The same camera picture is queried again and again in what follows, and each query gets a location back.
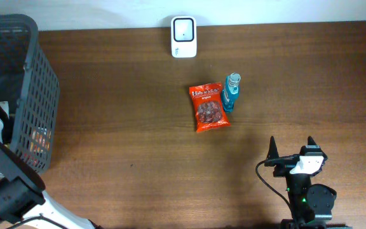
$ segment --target white wall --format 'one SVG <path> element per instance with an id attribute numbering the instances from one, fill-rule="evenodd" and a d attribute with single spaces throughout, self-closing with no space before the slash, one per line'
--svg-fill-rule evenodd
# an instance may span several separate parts
<path id="1" fill-rule="evenodd" d="M 174 15 L 198 25 L 366 20 L 366 0 L 0 0 L 40 30 L 166 27 Z"/>

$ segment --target plastic basket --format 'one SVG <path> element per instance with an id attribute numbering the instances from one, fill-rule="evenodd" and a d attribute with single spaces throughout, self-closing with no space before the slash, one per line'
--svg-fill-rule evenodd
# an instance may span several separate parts
<path id="1" fill-rule="evenodd" d="M 60 87 L 37 37 L 30 17 L 0 15 L 0 101 L 15 117 L 9 147 L 42 173 L 50 165 Z"/>

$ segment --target bottle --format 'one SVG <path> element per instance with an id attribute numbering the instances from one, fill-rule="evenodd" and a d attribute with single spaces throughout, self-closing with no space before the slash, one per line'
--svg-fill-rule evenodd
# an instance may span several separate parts
<path id="1" fill-rule="evenodd" d="M 226 78 L 226 84 L 221 92 L 221 101 L 224 111 L 230 113 L 234 109 L 234 103 L 240 96 L 241 76 L 238 73 L 232 73 Z"/>

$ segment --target wooden table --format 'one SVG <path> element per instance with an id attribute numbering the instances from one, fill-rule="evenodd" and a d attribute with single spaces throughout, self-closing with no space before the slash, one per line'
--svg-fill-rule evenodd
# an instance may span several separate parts
<path id="1" fill-rule="evenodd" d="M 41 32 L 60 80 L 49 194 L 105 228 L 224 228 L 289 218 L 255 175 L 308 135 L 329 156 L 333 223 L 366 228 L 366 22 L 198 28 L 175 59 L 170 30 Z M 195 132 L 190 86 L 242 76 L 232 127 Z M 285 179 L 261 174 L 285 193 Z"/>

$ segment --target red snack bag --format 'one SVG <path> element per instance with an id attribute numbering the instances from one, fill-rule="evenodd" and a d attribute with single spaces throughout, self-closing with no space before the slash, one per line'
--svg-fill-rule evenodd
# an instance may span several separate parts
<path id="1" fill-rule="evenodd" d="M 194 110 L 196 111 L 197 133 L 210 130 L 211 128 L 228 127 L 231 125 L 222 108 L 221 90 L 222 85 L 220 82 L 189 89 Z"/>

